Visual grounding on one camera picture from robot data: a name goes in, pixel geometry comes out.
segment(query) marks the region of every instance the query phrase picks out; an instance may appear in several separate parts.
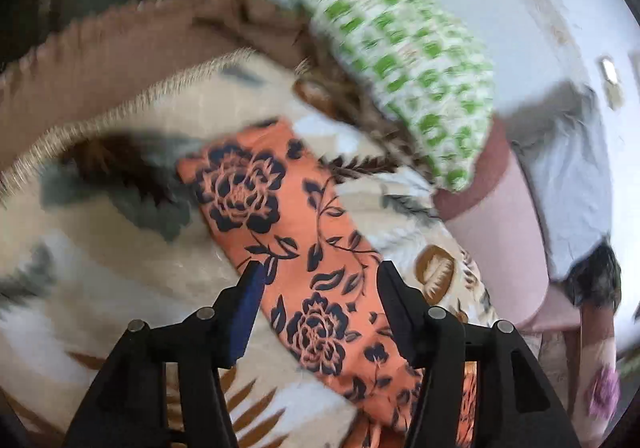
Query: wall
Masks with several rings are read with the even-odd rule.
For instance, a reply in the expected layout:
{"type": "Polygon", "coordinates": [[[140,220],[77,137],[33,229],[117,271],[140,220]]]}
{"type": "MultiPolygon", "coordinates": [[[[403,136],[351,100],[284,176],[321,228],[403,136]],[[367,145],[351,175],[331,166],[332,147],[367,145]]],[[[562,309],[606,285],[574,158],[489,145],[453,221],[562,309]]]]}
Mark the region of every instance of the wall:
{"type": "MultiPolygon", "coordinates": [[[[577,44],[584,77],[600,98],[607,129],[613,182],[612,244],[623,269],[623,300],[616,316],[620,349],[640,340],[633,312],[640,301],[635,247],[640,245],[640,104],[628,54],[640,50],[640,28],[623,0],[550,0],[566,21],[577,44]],[[626,104],[618,112],[606,107],[596,60],[613,58],[625,87],[626,104]]],[[[568,79],[545,27],[530,0],[440,0],[481,38],[495,62],[495,108],[510,116],[537,104],[568,79]]]]}

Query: orange fabric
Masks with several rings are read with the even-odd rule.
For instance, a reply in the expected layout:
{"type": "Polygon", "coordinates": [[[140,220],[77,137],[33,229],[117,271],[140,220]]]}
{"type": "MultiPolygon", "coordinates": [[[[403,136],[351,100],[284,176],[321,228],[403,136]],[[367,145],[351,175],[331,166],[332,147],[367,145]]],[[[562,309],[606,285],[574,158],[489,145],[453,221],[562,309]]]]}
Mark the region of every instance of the orange fabric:
{"type": "Polygon", "coordinates": [[[380,425],[406,431],[421,372],[392,339],[376,287],[381,256],[289,124],[271,121],[216,141],[181,160],[178,174],[236,269],[250,260],[264,265],[260,305],[284,346],[379,423],[376,438],[380,425]]]}

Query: green and white pillow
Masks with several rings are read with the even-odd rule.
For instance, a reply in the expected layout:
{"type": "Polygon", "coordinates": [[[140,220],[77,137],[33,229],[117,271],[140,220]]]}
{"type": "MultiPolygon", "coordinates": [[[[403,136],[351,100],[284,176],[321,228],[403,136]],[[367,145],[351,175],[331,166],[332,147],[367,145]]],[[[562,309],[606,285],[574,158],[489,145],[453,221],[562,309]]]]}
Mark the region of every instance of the green and white pillow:
{"type": "Polygon", "coordinates": [[[489,132],[493,73],[482,46],[435,0],[273,0],[313,30],[389,117],[417,139],[436,186],[462,190],[489,132]]]}

